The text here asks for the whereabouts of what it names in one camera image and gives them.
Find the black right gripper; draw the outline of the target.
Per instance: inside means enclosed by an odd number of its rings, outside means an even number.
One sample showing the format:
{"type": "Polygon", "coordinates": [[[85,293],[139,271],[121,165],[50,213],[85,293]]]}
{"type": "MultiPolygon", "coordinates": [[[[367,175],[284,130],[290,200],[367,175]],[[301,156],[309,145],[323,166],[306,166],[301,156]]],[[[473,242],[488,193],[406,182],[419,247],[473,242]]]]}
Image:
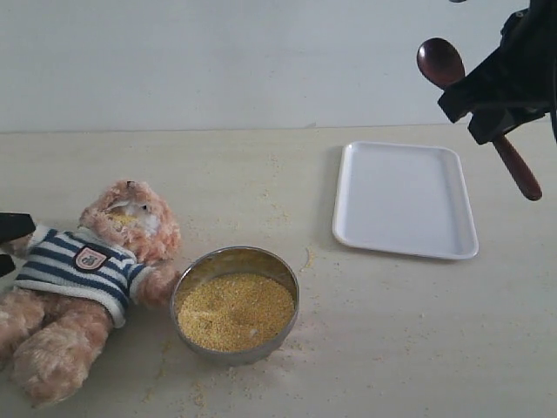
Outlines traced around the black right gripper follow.
{"type": "Polygon", "coordinates": [[[478,145],[543,118],[552,109],[555,28],[555,1],[531,1],[509,15],[499,46],[444,89],[439,108],[452,123],[472,113],[468,130],[478,145]]]}

